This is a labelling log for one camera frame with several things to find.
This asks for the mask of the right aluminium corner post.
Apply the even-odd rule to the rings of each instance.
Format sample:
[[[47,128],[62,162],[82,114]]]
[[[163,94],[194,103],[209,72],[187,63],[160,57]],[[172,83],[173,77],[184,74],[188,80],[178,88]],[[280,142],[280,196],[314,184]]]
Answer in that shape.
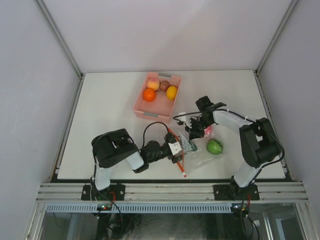
[[[284,15],[282,16],[278,27],[276,28],[275,33],[273,34],[256,70],[254,73],[256,75],[259,75],[262,71],[264,65],[266,64],[270,54],[272,53],[274,47],[276,46],[277,42],[279,41],[283,31],[285,30],[285,27],[287,26],[287,23],[291,19],[292,15],[294,14],[294,11],[296,10],[298,4],[300,3],[299,0],[291,0],[286,11],[284,12]]]

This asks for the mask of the aluminium corner post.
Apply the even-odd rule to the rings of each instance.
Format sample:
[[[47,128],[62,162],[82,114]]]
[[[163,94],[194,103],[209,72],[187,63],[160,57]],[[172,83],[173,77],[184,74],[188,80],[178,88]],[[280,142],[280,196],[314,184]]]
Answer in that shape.
[[[287,26],[287,23],[291,19],[292,15],[294,14],[294,11],[296,10],[298,4],[300,3],[299,0],[291,0],[286,11],[284,12],[284,15],[282,16],[278,27],[276,28],[275,33],[273,34],[256,70],[254,73],[256,75],[259,75],[262,71],[264,65],[266,64],[270,54],[272,53],[274,47],[276,46],[277,42],[279,41],[283,31],[285,30],[285,27]]]
[[[40,14],[42,15],[44,21],[46,22],[48,28],[50,29],[53,37],[55,38],[57,44],[59,45],[61,51],[65,55],[67,61],[70,63],[73,71],[77,75],[77,77],[81,80],[83,77],[83,73],[78,66],[67,42],[65,41],[61,31],[59,30],[58,25],[56,24],[52,14],[50,13],[46,3],[44,0],[34,0],[33,1],[38,8]]]

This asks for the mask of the clear zip top bag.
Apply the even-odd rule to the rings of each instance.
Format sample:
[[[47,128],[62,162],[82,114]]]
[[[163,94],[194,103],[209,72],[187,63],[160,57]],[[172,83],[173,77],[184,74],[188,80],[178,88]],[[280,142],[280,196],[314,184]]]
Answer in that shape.
[[[190,140],[188,133],[185,132],[182,127],[172,127],[169,129],[169,131],[174,133],[179,138],[182,149],[183,149],[183,145],[182,145],[183,140],[185,140],[185,141]],[[190,140],[190,141],[193,141],[197,145],[198,151],[184,152],[184,160],[181,161],[180,163],[177,163],[178,167],[180,168],[180,170],[182,172],[183,177],[186,178],[192,172],[194,172],[194,171],[196,171],[196,170],[198,170],[198,169],[200,169],[210,163],[213,163],[217,159],[221,159],[222,156],[226,153],[225,145],[224,145],[222,139],[217,137],[214,134],[213,128],[212,128],[212,133],[213,133],[212,136],[208,136],[208,137],[204,136],[203,138],[197,138],[197,139]],[[207,151],[206,145],[207,145],[207,142],[211,139],[218,140],[222,143],[222,145],[223,145],[222,154],[215,155],[215,154],[211,154],[210,152]]]

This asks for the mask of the aluminium front rail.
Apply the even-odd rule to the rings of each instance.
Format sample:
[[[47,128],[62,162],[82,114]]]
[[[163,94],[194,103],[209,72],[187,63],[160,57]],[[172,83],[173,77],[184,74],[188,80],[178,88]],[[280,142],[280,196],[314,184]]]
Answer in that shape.
[[[251,201],[258,203],[303,203],[308,196],[301,182],[258,182],[252,190]],[[79,203],[90,185],[85,183],[43,183],[36,197],[37,202]],[[226,202],[218,199],[225,192],[221,183],[125,183],[124,203],[209,203]]]

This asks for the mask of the fake orange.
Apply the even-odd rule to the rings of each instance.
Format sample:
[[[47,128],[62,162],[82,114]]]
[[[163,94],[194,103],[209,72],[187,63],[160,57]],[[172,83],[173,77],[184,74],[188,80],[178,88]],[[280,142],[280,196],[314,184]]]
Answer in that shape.
[[[156,99],[157,93],[153,88],[146,88],[142,93],[142,98],[146,102],[153,102]]]

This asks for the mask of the fake yellow lemon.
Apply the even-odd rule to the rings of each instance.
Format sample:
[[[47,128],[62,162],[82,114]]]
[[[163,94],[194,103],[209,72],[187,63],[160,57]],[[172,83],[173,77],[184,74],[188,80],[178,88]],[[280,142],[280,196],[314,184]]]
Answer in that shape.
[[[170,87],[167,88],[166,90],[166,97],[168,100],[175,100],[176,99],[176,96],[177,96],[177,92],[178,92],[178,89],[176,86],[172,85]]]

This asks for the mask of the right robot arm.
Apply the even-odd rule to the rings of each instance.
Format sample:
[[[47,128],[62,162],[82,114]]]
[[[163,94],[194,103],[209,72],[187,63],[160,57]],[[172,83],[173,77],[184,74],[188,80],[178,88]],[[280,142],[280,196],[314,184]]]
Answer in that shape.
[[[214,198],[218,201],[242,200],[251,195],[259,200],[255,180],[261,171],[281,162],[285,149],[276,138],[271,122],[263,117],[251,120],[226,108],[223,102],[212,103],[207,96],[196,101],[197,112],[180,114],[189,139],[205,136],[205,129],[213,124],[221,125],[239,135],[243,163],[230,178],[229,184],[214,185]]]

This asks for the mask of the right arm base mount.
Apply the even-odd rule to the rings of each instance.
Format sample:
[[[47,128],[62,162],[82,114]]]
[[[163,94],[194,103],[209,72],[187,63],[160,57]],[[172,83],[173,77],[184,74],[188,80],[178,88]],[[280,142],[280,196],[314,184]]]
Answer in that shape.
[[[250,197],[253,201],[260,200],[258,186],[255,184],[243,188],[231,183],[215,184],[213,193],[216,201],[240,201],[244,197]]]

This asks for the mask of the fake red fruit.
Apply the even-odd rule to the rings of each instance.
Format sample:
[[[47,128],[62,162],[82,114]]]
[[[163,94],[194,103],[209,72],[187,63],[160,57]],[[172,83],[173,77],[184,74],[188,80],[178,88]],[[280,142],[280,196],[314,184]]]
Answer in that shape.
[[[208,126],[207,128],[204,129],[204,136],[209,137],[213,135],[213,127]]]

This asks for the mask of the fake brown pink fruit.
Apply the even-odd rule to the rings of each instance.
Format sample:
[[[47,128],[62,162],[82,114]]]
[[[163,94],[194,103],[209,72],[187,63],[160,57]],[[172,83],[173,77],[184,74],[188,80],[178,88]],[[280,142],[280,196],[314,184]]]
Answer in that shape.
[[[159,89],[163,92],[166,92],[167,89],[170,87],[170,83],[168,81],[161,81],[160,84],[159,84]]]

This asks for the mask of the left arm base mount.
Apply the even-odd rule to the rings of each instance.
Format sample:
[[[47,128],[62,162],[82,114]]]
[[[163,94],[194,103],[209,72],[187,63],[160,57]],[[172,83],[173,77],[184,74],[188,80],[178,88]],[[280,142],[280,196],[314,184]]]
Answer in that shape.
[[[114,201],[123,201],[125,198],[126,186],[124,184],[112,184],[104,190],[97,190],[95,186],[86,184],[82,188],[81,200],[82,201],[104,201],[106,199]]]

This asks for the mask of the fake peach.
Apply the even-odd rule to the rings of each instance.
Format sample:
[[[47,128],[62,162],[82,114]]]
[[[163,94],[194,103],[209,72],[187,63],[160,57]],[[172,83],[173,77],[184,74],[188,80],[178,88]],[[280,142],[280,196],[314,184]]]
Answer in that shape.
[[[151,77],[147,80],[146,87],[158,91],[160,88],[160,81],[156,77]]]

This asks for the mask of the left aluminium corner post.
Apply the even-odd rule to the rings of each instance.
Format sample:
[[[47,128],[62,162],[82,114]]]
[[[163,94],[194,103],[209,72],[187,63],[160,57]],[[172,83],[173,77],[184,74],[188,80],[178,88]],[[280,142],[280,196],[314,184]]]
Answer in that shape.
[[[83,77],[83,73],[78,66],[67,42],[65,41],[61,31],[59,30],[58,25],[56,24],[52,14],[50,13],[46,3],[44,0],[34,0],[33,1],[38,8],[40,14],[42,15],[44,21],[46,22],[48,28],[50,29],[53,37],[55,38],[57,44],[59,45],[61,51],[65,55],[67,61],[70,63],[73,71],[77,75],[77,77],[81,80]]]

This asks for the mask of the fake green fruit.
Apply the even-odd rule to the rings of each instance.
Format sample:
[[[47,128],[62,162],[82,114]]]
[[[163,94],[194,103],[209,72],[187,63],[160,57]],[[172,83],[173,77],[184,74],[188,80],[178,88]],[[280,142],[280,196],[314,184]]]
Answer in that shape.
[[[210,139],[206,144],[206,149],[213,155],[220,155],[223,153],[223,144],[217,139]]]

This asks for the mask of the fake dark green avocado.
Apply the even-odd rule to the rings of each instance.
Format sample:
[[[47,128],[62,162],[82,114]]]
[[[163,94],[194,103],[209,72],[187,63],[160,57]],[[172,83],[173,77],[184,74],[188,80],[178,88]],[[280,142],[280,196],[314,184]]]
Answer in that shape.
[[[182,147],[184,152],[197,152],[199,150],[197,145],[189,139],[182,141]]]

